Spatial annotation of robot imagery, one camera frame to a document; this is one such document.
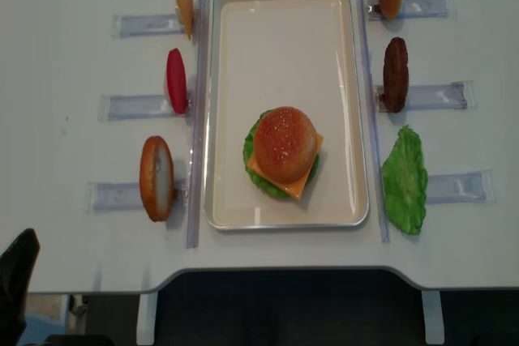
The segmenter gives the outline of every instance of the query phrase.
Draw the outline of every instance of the white table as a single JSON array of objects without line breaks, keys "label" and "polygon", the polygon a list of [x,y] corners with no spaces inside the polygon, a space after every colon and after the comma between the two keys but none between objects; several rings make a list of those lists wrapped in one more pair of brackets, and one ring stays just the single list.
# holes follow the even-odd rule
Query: white table
[{"label": "white table", "polygon": [[[422,136],[430,173],[492,168],[496,203],[430,206],[419,238],[391,227],[390,243],[382,244],[368,157],[371,212],[360,228],[219,233],[202,216],[199,247],[185,250],[186,215],[154,224],[143,211],[85,211],[87,182],[137,181],[149,135],[166,139],[176,172],[187,174],[182,122],[97,120],[101,94],[160,93],[173,47],[194,74],[195,50],[183,36],[117,41],[109,35],[113,14],[169,13],[174,0],[0,0],[0,250],[22,229],[36,230],[41,253],[32,293],[146,293],[184,271],[231,268],[379,267],[420,288],[519,287],[519,6],[516,0],[456,3],[457,19],[404,23],[395,34],[408,41],[411,82],[472,79],[478,108],[408,119]],[[392,35],[381,24],[368,27],[373,70],[381,69]],[[379,83],[382,72],[373,73]]]}]

